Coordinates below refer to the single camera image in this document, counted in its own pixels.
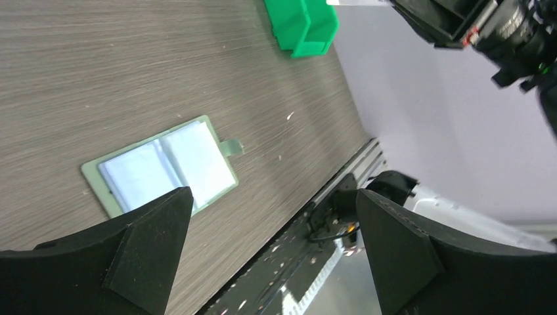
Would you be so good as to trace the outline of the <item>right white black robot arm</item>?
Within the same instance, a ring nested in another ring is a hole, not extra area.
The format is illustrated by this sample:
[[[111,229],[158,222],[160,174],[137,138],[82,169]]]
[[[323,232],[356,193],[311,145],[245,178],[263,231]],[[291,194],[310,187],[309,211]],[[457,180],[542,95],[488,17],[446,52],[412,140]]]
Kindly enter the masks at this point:
[[[336,8],[338,58],[389,166],[443,197],[556,237],[556,141],[534,93],[471,49],[435,49],[389,7]]]

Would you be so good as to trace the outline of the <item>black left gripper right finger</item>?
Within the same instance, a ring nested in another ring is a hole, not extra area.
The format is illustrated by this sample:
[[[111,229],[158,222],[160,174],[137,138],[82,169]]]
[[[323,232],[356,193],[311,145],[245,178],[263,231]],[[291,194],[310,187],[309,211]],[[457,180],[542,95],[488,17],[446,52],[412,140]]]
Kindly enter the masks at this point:
[[[495,243],[370,190],[355,202],[383,314],[555,314],[556,255]]]

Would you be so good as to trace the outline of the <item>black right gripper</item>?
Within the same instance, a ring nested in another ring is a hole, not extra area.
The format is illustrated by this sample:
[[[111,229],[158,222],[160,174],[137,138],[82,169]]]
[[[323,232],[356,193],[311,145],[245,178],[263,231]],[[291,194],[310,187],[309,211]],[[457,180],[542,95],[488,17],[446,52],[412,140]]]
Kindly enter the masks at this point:
[[[498,87],[554,80],[555,1],[393,0],[394,10],[437,48],[471,46],[499,67]]]

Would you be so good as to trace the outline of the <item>mint green card holder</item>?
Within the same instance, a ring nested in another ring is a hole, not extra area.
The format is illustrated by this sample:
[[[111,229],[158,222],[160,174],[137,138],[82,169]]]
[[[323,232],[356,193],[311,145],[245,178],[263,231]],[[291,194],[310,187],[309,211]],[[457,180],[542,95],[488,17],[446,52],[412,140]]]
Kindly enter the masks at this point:
[[[219,140],[207,115],[88,161],[81,173],[110,218],[180,187],[189,187],[197,214],[238,186],[229,158],[238,139]]]

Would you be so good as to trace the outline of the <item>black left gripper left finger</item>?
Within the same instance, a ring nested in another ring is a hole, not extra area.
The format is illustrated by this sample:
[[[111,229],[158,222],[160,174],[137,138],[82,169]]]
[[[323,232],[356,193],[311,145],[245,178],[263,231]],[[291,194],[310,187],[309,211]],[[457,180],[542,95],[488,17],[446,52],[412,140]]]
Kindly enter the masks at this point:
[[[187,187],[28,251],[1,252],[2,314],[163,314],[192,213]]]

